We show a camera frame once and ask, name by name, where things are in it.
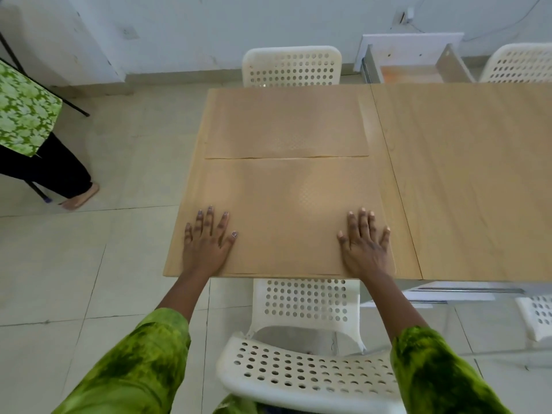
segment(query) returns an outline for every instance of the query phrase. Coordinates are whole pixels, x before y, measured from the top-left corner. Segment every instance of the green tie-dye clothing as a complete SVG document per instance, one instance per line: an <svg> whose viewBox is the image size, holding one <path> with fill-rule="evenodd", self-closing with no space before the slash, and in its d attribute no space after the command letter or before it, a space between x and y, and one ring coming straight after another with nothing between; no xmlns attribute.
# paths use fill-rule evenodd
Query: green tie-dye clothing
<svg viewBox="0 0 552 414"><path fill-rule="evenodd" d="M62 103L0 61L0 145L32 157L50 135Z"/></svg>
<svg viewBox="0 0 552 414"><path fill-rule="evenodd" d="M54 414L169 413L189 348L186 319L168 308L155 310L96 363ZM391 360L409 413L509 412L432 329L405 330ZM261 404L229 395L215 414L263 411Z"/></svg>

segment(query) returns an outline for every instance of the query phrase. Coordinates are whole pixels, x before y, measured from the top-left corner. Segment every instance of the chair backrest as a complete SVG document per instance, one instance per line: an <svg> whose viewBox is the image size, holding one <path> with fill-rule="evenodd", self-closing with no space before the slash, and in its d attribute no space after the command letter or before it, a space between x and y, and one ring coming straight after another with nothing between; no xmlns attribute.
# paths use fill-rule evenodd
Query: chair backrest
<svg viewBox="0 0 552 414"><path fill-rule="evenodd" d="M325 329L349 336L361 352L361 281L255 279L248 338L264 327Z"/></svg>
<svg viewBox="0 0 552 414"><path fill-rule="evenodd" d="M256 48L242 62L244 87L340 83L341 53L333 46Z"/></svg>
<svg viewBox="0 0 552 414"><path fill-rule="evenodd" d="M487 61L480 83L552 82L552 43L511 43Z"/></svg>
<svg viewBox="0 0 552 414"><path fill-rule="evenodd" d="M552 295L516 298L515 301L531 340L552 337Z"/></svg>
<svg viewBox="0 0 552 414"><path fill-rule="evenodd" d="M389 353L315 356L234 334L216 364L231 393L264 404L328 414L405 413Z"/></svg>

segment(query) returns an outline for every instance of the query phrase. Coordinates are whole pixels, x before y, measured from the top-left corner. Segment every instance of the brown paper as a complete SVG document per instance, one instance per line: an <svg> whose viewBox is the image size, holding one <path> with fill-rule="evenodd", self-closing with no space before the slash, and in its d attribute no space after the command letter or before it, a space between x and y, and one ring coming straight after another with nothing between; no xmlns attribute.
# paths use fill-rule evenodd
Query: brown paper
<svg viewBox="0 0 552 414"><path fill-rule="evenodd" d="M182 270L186 222L215 206L215 222L230 212L238 239L224 274L301 277L346 274L336 234L347 231L349 210L364 206L385 216L369 157L203 160L179 212L166 276ZM395 272L390 252L389 269Z"/></svg>
<svg viewBox="0 0 552 414"><path fill-rule="evenodd" d="M368 155L356 95L345 86L218 89L205 158Z"/></svg>

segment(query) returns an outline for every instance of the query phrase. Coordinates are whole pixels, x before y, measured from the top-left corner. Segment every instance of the bare foot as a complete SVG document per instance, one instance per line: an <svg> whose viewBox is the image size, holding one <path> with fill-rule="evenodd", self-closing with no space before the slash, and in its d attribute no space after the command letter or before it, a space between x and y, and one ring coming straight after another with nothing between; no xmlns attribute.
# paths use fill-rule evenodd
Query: bare foot
<svg viewBox="0 0 552 414"><path fill-rule="evenodd" d="M71 199L67 199L66 201L61 202L60 204L64 209L67 209L68 211L74 211L80 208L82 205L84 205L86 201L90 199L92 196L94 196L96 193L98 193L99 190L100 190L99 184L92 183L92 187L90 187L83 194L75 196Z"/></svg>

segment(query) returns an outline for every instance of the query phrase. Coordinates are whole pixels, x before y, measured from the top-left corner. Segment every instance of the hand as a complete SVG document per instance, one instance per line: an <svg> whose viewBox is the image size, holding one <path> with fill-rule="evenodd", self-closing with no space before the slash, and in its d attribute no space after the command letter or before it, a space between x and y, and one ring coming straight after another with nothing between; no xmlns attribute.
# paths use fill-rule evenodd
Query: hand
<svg viewBox="0 0 552 414"><path fill-rule="evenodd" d="M354 213L347 215L348 238L342 231L337 234L341 245L343 262L347 269L363 279L380 273L387 273L387 249L391 230L385 227L382 236L377 238L375 215L361 208L358 220Z"/></svg>
<svg viewBox="0 0 552 414"><path fill-rule="evenodd" d="M205 219L203 211L199 210L193 229L189 222L186 224L183 274L211 277L222 267L238 236L238 232L233 231L224 238L228 218L228 212L224 212L213 233L214 209L210 206Z"/></svg>

